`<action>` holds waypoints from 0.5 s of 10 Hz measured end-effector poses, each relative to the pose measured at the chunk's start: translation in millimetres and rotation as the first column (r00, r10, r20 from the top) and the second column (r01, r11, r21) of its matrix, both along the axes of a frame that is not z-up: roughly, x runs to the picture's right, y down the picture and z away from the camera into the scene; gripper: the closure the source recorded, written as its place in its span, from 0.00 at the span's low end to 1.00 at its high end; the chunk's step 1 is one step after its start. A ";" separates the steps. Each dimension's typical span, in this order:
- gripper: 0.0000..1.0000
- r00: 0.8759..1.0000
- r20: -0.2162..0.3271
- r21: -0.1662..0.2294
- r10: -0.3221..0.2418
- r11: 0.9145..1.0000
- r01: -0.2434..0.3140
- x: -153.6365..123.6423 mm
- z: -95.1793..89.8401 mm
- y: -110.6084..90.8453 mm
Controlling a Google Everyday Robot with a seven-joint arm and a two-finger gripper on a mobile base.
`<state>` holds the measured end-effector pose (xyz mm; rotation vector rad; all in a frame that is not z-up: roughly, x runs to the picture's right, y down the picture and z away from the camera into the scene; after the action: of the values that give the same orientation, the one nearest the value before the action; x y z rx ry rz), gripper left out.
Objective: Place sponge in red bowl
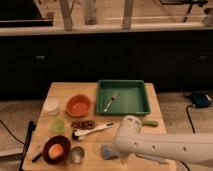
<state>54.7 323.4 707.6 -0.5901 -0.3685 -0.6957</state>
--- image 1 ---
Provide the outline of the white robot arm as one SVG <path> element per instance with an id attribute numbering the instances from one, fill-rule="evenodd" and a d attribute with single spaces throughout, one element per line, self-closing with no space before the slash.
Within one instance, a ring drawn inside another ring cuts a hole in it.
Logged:
<path id="1" fill-rule="evenodd" d="M 213 167 L 213 133 L 144 134 L 141 127 L 139 118 L 123 118 L 112 141 L 119 156 L 136 154 Z"/>

